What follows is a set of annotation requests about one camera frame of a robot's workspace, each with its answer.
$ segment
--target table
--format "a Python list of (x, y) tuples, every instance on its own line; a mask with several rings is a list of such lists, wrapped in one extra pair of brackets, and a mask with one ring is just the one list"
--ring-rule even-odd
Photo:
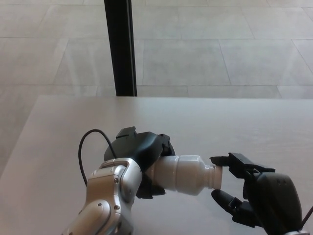
[[(85, 201), (77, 152), (99, 128), (111, 140), (120, 129), (165, 133), (178, 155), (240, 152), (290, 175), (303, 214), (313, 204), (313, 100), (40, 96), (0, 178), (0, 234), (55, 235)], [(103, 161), (107, 145), (92, 134), (83, 146), (85, 172)], [(227, 170), (222, 188), (242, 199), (243, 181)], [(168, 191), (133, 205), (136, 235), (263, 235), (231, 221), (210, 197)], [(305, 226), (313, 232), (313, 218)]]

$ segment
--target table surface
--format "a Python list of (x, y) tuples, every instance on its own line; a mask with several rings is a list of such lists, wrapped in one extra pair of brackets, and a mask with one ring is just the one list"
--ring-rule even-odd
[[(40, 96), (0, 178), (0, 234), (55, 235), (83, 206), (86, 189), (77, 152), (93, 128), (111, 140), (121, 128), (165, 133), (179, 155), (240, 152), (291, 176), (303, 214), (313, 204), (313, 100), (97, 98)], [(92, 134), (83, 146), (86, 173), (103, 161), (107, 145)], [(242, 198), (241, 180), (225, 170), (222, 188)], [(136, 199), (136, 235), (258, 235), (261, 228), (235, 224), (213, 201), (168, 191)], [(312, 219), (305, 226), (313, 231)]]

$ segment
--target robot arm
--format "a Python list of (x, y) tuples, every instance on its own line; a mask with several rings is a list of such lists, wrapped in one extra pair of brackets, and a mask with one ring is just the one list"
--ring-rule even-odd
[[(134, 127), (122, 129), (112, 143), (121, 158), (113, 159), (107, 149), (106, 161), (88, 180), (83, 209), (63, 235), (131, 235), (135, 196), (153, 198), (165, 194), (165, 188), (190, 195), (215, 188), (213, 199), (234, 222), (263, 227), (269, 235), (309, 235), (302, 230), (301, 205), (287, 175), (236, 153), (213, 157), (214, 165), (207, 166), (199, 156), (175, 156), (169, 140), (151, 132), (137, 134)], [(219, 190), (223, 166), (244, 179), (243, 196), (248, 201)]]
[(131, 235), (131, 208), (141, 179), (130, 158), (102, 164), (88, 179), (85, 205), (63, 235)]

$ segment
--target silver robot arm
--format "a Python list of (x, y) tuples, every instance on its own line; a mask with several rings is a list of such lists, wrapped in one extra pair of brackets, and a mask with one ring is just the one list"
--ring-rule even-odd
[[(205, 165), (196, 155), (159, 157), (146, 174), (154, 184), (189, 195), (220, 189), (222, 183), (222, 168)], [(63, 235), (131, 235), (131, 208), (141, 180), (133, 159), (104, 162), (88, 179), (85, 205)]]
[(88, 179), (85, 205), (63, 235), (131, 235), (131, 208), (141, 179), (130, 158), (103, 163)]

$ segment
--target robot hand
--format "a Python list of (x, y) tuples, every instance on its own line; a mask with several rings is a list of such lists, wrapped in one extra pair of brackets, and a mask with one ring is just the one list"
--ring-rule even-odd
[[(153, 196), (164, 195), (165, 190), (161, 186), (152, 183), (145, 174), (161, 156), (174, 156), (175, 152), (170, 142), (170, 137), (152, 132), (137, 133), (135, 127), (122, 129), (113, 141), (112, 147), (117, 157), (133, 159), (141, 168), (142, 181), (137, 191), (138, 198), (152, 199)], [(104, 160), (113, 159), (113, 153), (108, 148)]]
[(105, 162), (86, 183), (85, 205), (63, 235), (131, 235), (135, 196), (153, 198), (165, 194), (164, 188), (152, 184), (144, 172), (160, 156), (175, 154), (168, 136), (137, 134), (135, 127), (130, 127), (122, 129), (110, 147), (104, 155)]
[(244, 179), (240, 201), (221, 190), (214, 190), (213, 199), (233, 217), (234, 222), (263, 227), (268, 235), (308, 235), (302, 230), (302, 211), (291, 178), (275, 173), (275, 169), (257, 165), (242, 154), (212, 157), (213, 164), (229, 167), (238, 179)]

